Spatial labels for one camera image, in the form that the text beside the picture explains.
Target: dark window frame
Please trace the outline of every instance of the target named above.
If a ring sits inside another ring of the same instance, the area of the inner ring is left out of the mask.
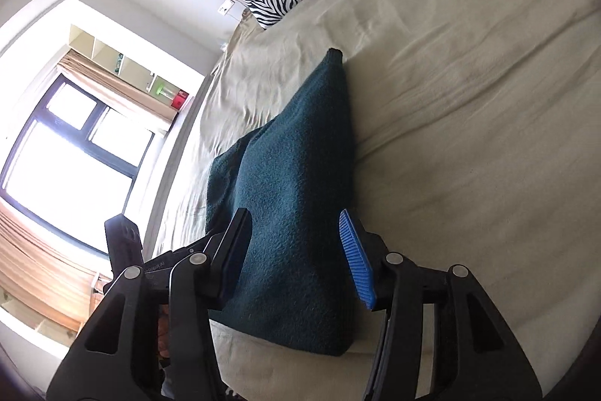
[[[83,124],[81,130],[74,128],[69,123],[65,123],[58,116],[55,116],[53,113],[51,113],[47,108],[54,95],[59,91],[59,89],[63,87],[63,85],[69,85],[73,87],[78,92],[81,92],[86,97],[89,97],[96,103],[96,106],[89,114],[88,119]],[[48,223],[48,221],[36,215],[33,211],[23,206],[21,203],[19,203],[19,201],[15,200],[10,194],[8,194],[6,187],[8,177],[10,176],[11,168],[13,164],[18,160],[18,154],[23,142],[25,141],[34,123],[40,122],[48,126],[56,133],[58,133],[62,138],[68,140],[70,143],[80,148],[92,158],[98,160],[100,163],[107,165],[108,167],[119,172],[120,174],[131,178],[131,186],[127,193],[127,197],[125,198],[125,203],[123,204],[122,212],[124,213],[129,198],[131,196],[131,191],[136,183],[139,169],[146,156],[146,153],[148,152],[150,145],[152,144],[152,141],[154,140],[154,133],[152,133],[152,136],[148,141],[148,145],[146,146],[146,149],[142,154],[142,158],[140,158],[140,163],[137,166],[117,157],[116,155],[113,155],[109,151],[99,147],[91,141],[92,137],[94,136],[95,130],[102,122],[104,116],[108,114],[108,112],[111,109],[112,108],[110,106],[104,104],[98,98],[89,94],[88,92],[80,88],[77,84],[70,81],[67,77],[60,74],[52,83],[50,88],[46,91],[44,96],[41,97],[40,101],[35,106],[35,109],[27,119],[27,122],[23,126],[23,129],[20,131],[19,136],[17,137],[10,152],[8,153],[8,157],[4,162],[2,172],[0,173],[0,198],[2,198],[4,201],[10,204],[10,206],[27,216],[29,219],[33,220],[37,224],[41,225],[51,233],[59,236],[60,238],[63,238],[64,240],[70,242],[71,244],[77,246],[80,249],[84,249],[102,258],[108,257],[108,254],[104,253],[101,250],[98,250],[97,248],[92,247],[91,245],[86,244],[85,242],[78,240],[77,238],[69,235],[68,233],[65,233],[63,230],[57,228],[51,223]]]

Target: silver screw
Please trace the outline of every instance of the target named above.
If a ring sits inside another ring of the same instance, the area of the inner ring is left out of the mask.
[[[392,265],[399,265],[403,263],[403,256],[396,252],[392,252],[386,256],[386,262]]]
[[[125,269],[125,274],[123,275],[125,276],[125,279],[135,279],[140,275],[140,268],[132,265],[131,267]]]
[[[194,254],[190,256],[190,263],[192,265],[200,265],[204,264],[207,261],[207,256],[205,254]]]
[[[468,271],[467,267],[456,265],[453,267],[453,274],[455,274],[457,277],[464,278],[470,275],[470,271]]]

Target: bed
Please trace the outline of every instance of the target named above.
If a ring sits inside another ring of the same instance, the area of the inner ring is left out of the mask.
[[[247,17],[193,124],[155,254],[204,235],[212,160],[276,116],[338,48],[366,229],[422,266],[467,265],[548,392],[601,313],[600,8],[601,0],[304,0],[267,30]],[[361,399],[380,317],[359,305],[358,315],[342,357],[213,323],[223,379],[249,400]]]

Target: orange curtain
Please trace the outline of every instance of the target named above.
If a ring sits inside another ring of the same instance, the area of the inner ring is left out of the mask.
[[[35,235],[0,200],[0,286],[33,310],[79,331],[99,299],[92,283],[109,278],[78,265]]]
[[[58,66],[68,79],[123,116],[160,135],[169,131],[177,111],[150,94],[139,91],[74,50],[70,50]]]

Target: teal fabric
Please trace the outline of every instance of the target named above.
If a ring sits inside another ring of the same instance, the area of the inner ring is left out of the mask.
[[[286,108],[211,167],[207,232],[238,207],[252,239],[234,297],[211,319],[317,354],[353,341],[355,290],[338,234],[353,198],[355,143],[342,53],[330,49]]]

